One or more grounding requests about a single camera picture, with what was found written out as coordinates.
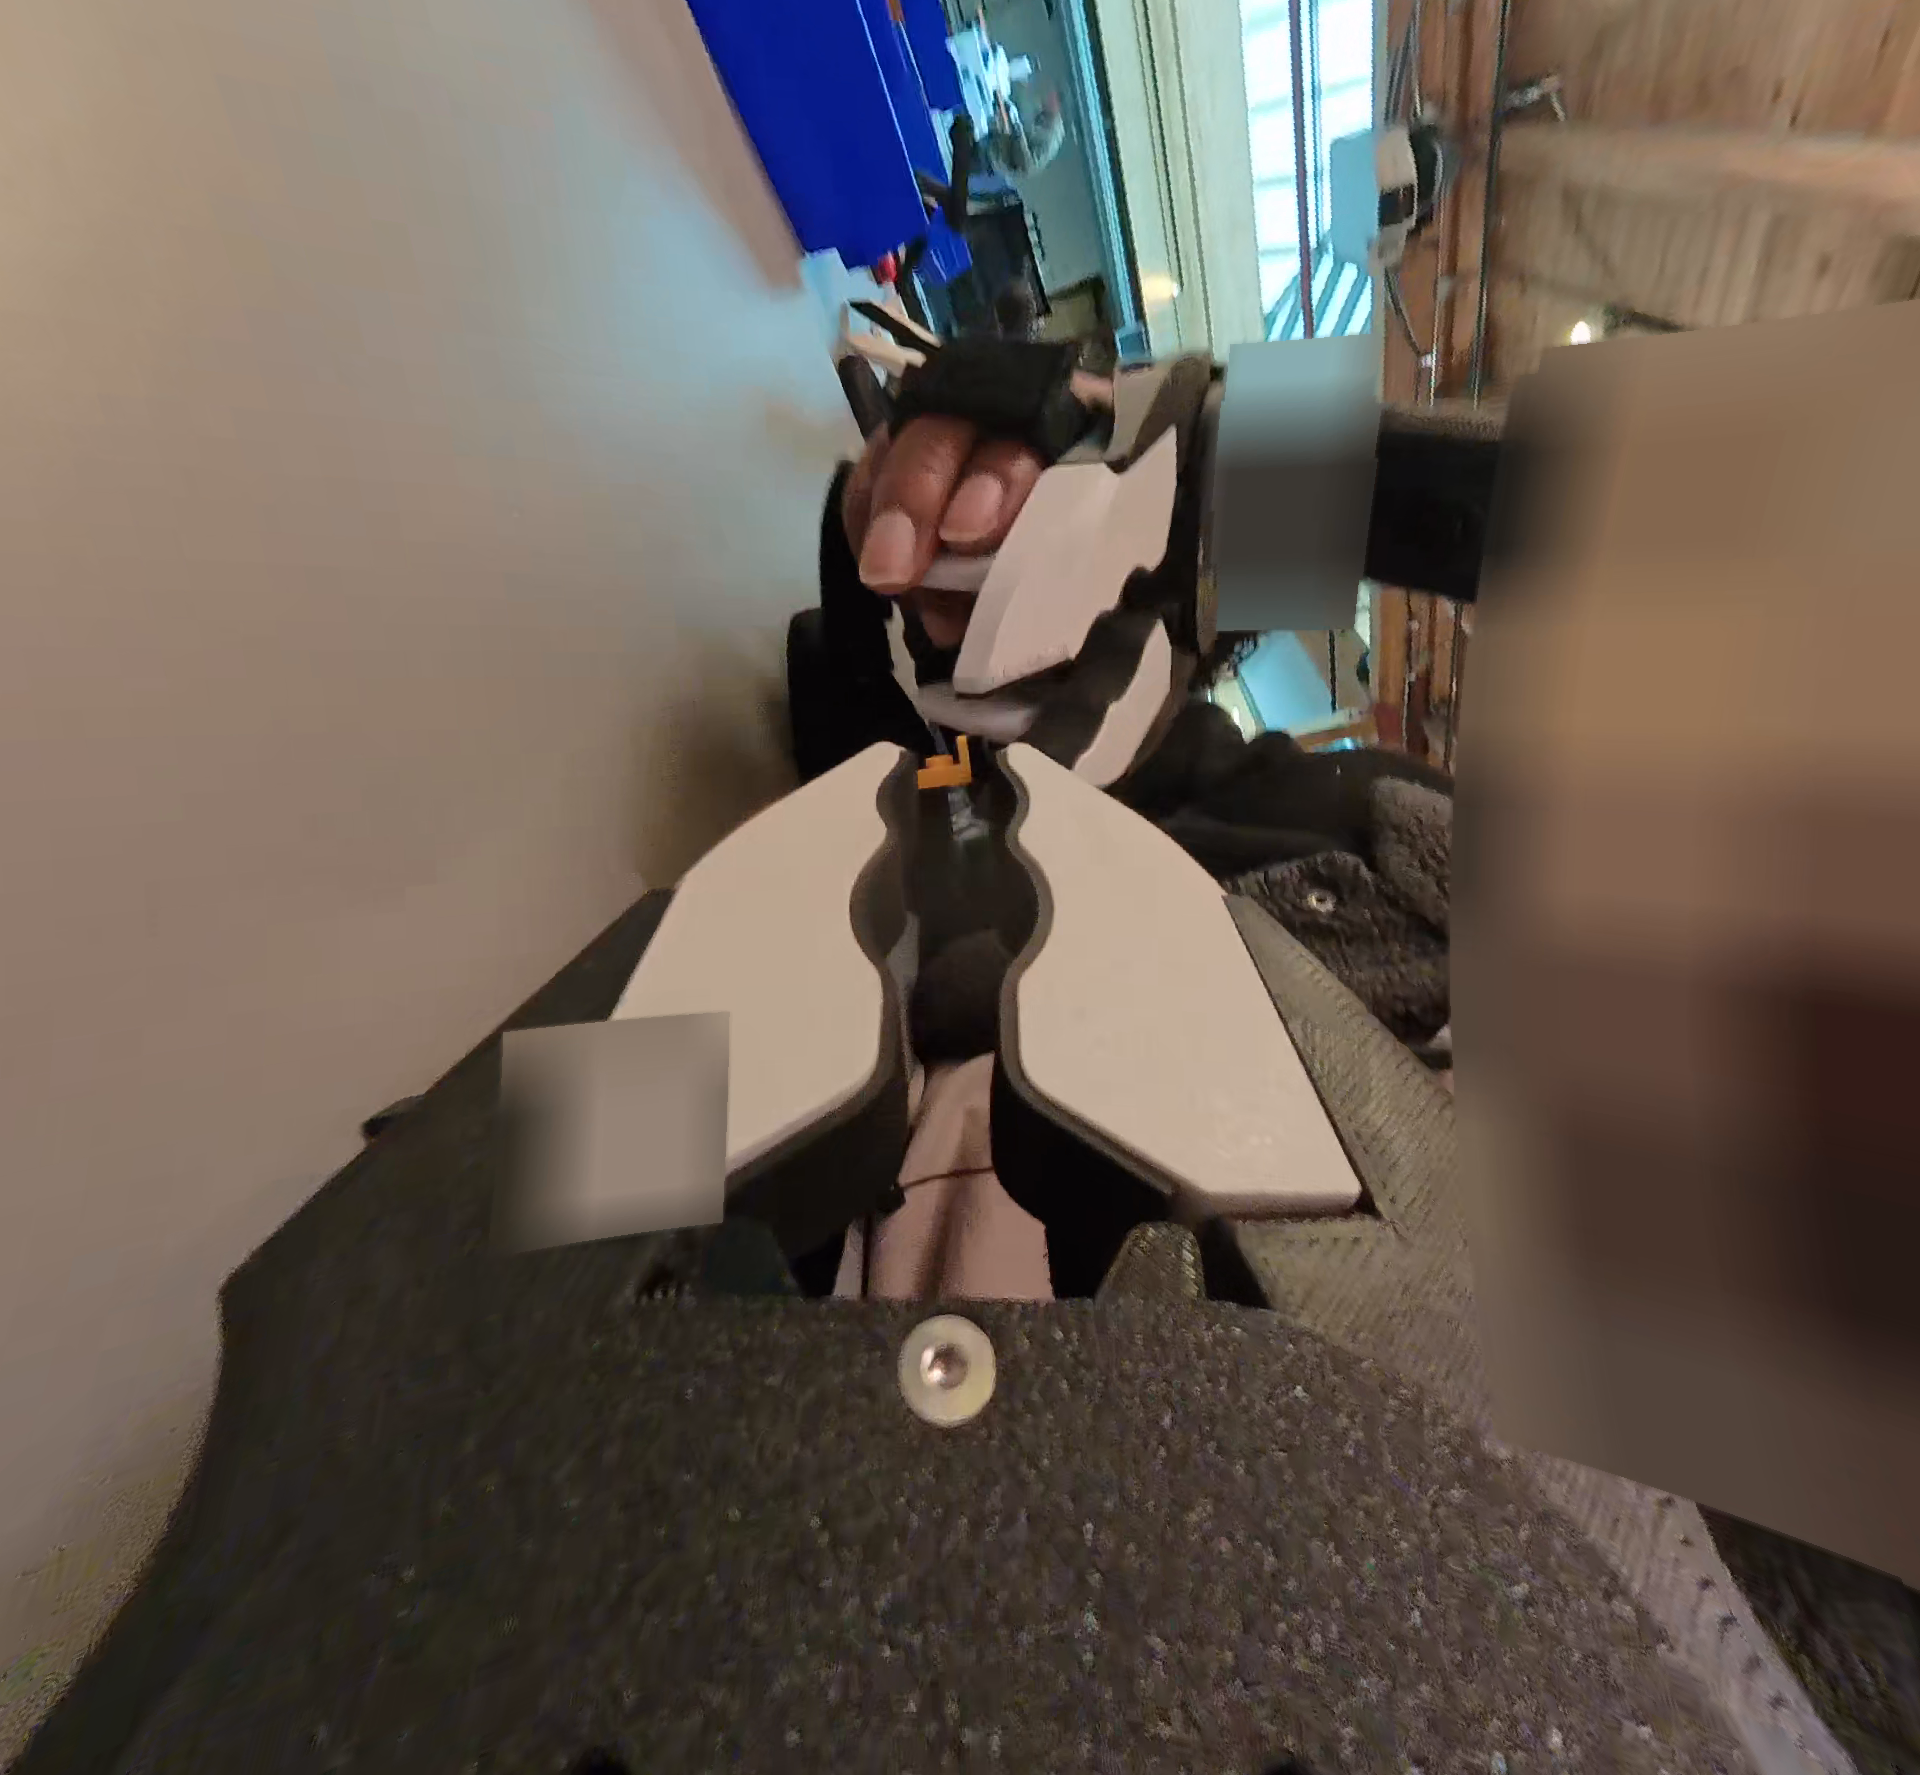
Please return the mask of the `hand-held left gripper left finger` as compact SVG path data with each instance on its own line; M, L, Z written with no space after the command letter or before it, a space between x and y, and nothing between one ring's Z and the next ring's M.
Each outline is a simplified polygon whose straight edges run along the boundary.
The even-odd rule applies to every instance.
M904 1160L917 754L877 735L713 836L614 995L614 1218L780 1241L836 1291Z

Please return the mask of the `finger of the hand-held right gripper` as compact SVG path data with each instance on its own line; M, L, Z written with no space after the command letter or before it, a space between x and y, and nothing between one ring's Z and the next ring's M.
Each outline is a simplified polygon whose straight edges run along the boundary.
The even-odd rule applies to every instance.
M1054 690L1054 758L1089 784L1121 784L1154 754L1171 690L1171 637L1121 630L1104 654L1083 654Z
M972 585L954 690L999 690L1071 659L1089 621L1121 606L1131 580L1169 567L1171 498L1178 430L1161 430L1131 464L1046 464Z

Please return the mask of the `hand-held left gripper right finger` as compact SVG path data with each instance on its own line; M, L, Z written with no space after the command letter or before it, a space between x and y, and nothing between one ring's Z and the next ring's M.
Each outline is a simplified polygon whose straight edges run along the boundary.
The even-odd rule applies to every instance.
M1046 1224L1054 1291L1096 1291L1133 1224L1350 1218L1366 1174L1260 976L1227 893L1133 808L1008 747L1027 893L999 984L999 1185Z

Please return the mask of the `person's right hand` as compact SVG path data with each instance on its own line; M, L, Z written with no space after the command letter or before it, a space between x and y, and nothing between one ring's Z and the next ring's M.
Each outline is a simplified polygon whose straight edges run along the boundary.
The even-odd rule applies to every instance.
M831 498L831 544L854 549L869 595L897 604L932 567L981 567L1027 507L1046 460L964 420L904 420L877 430Z

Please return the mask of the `black white handheld device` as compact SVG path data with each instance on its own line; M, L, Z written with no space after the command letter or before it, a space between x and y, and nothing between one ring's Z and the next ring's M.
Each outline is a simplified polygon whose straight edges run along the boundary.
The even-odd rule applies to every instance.
M897 323L877 300L836 305L831 375L861 444L888 428L897 386L924 358L934 358L934 335L924 323Z

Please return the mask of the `blue plastic bin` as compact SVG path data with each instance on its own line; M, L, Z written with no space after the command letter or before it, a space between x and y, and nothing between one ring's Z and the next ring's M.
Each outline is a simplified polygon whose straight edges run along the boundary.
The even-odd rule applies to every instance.
M897 0L897 48L917 57L917 90L904 90L904 169L917 173L954 173L954 113L964 113L961 101L961 67L954 67L954 48L946 48L946 0ZM924 273L946 289L972 267L964 232L932 224L932 249L924 249Z
M877 267L932 230L934 130L888 0L686 0L800 249Z

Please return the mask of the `black wired earphone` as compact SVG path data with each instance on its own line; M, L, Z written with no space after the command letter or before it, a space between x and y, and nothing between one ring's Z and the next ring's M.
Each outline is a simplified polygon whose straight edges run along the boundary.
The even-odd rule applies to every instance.
M924 960L904 995L904 1160L897 1200L932 1209L981 1185L990 1165L990 1082L999 1082L999 984L1008 944L990 926Z

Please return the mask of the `white wall box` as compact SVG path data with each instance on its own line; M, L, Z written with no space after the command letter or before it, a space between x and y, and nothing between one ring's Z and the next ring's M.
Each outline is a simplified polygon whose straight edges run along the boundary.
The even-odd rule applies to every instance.
M1344 267L1399 267L1409 232L1458 193L1460 141L1437 119L1382 119L1328 141L1328 243Z

